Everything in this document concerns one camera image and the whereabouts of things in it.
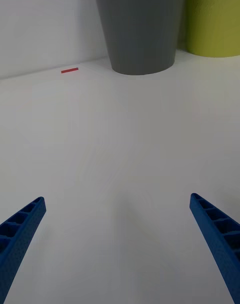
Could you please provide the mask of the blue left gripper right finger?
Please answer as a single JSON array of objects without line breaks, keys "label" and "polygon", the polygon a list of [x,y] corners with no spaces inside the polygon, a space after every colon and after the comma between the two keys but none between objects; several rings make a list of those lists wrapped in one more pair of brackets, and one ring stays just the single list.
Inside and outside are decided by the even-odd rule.
[{"label": "blue left gripper right finger", "polygon": [[196,193],[189,208],[233,302],[240,303],[240,224]]}]

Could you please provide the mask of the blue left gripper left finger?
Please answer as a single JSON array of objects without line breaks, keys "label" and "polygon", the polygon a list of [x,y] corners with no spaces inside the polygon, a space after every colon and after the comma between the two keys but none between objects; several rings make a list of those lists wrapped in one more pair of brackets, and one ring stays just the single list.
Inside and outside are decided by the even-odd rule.
[{"label": "blue left gripper left finger", "polygon": [[16,212],[0,225],[0,303],[3,304],[46,213],[41,196]]}]

